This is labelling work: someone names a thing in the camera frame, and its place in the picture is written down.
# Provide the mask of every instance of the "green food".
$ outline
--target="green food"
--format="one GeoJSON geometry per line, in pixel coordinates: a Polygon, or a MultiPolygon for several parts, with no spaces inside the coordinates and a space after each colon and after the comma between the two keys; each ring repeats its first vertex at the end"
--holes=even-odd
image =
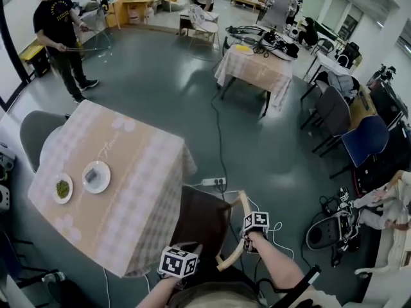
{"type": "Polygon", "coordinates": [[[57,183],[57,195],[59,198],[66,198],[70,191],[70,186],[64,180],[57,183]]]}

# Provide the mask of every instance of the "column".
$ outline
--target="column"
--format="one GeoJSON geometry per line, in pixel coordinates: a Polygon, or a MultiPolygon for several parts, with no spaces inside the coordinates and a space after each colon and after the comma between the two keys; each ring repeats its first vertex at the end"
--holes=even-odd
{"type": "Polygon", "coordinates": [[[324,18],[326,18],[327,12],[329,10],[329,7],[331,6],[333,0],[325,0],[324,4],[322,5],[322,9],[320,11],[320,15],[317,18],[317,22],[322,23],[324,21],[324,18]]]}
{"type": "Polygon", "coordinates": [[[338,25],[336,26],[335,33],[338,33],[341,30],[342,25],[344,24],[345,20],[347,19],[348,13],[351,10],[351,7],[353,6],[352,3],[347,4],[344,13],[342,13],[341,19],[338,22],[338,25]]]}
{"type": "Polygon", "coordinates": [[[381,64],[384,63],[401,35],[407,20],[407,8],[396,8],[392,10],[375,42],[369,45],[366,51],[362,51],[360,48],[363,60],[354,71],[353,76],[362,85],[365,85],[371,76],[381,67],[381,64]]]}

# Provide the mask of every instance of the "power outlet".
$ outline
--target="power outlet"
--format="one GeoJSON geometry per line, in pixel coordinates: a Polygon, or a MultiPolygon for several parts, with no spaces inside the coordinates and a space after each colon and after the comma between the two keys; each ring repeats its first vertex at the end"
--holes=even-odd
{"type": "Polygon", "coordinates": [[[217,181],[217,183],[219,184],[220,180],[223,181],[223,183],[221,185],[225,185],[225,183],[226,183],[225,178],[203,179],[202,185],[203,186],[215,186],[216,185],[215,181],[217,181]]]}

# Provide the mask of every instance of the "checkered tablecloth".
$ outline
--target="checkered tablecloth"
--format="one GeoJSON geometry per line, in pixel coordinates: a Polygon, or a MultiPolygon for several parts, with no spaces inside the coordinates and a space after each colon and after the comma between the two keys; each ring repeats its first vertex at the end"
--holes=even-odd
{"type": "Polygon", "coordinates": [[[119,277],[138,277],[160,261],[179,219],[182,179],[196,171],[184,140],[84,101],[56,137],[28,198],[62,236],[119,277]],[[83,187],[87,164],[100,160],[111,180],[100,194],[83,187]],[[73,196],[53,200],[67,173],[73,196]]]}
{"type": "Polygon", "coordinates": [[[270,53],[247,56],[233,45],[221,61],[215,77],[222,87],[227,83],[227,76],[235,76],[260,89],[271,92],[271,101],[276,108],[281,108],[290,86],[293,71],[289,61],[282,60],[270,53]]]}

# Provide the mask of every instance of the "shoe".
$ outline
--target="shoe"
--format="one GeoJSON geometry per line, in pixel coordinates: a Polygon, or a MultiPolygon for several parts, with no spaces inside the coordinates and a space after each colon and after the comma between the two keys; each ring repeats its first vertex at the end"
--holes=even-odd
{"type": "Polygon", "coordinates": [[[83,97],[83,96],[81,96],[81,97],[79,97],[79,98],[75,98],[74,99],[74,102],[77,104],[77,105],[79,105],[82,101],[84,101],[85,100],[85,98],[83,97]]]}
{"type": "Polygon", "coordinates": [[[84,83],[80,85],[80,90],[85,91],[87,89],[97,86],[97,84],[98,84],[98,80],[86,80],[84,83]]]}

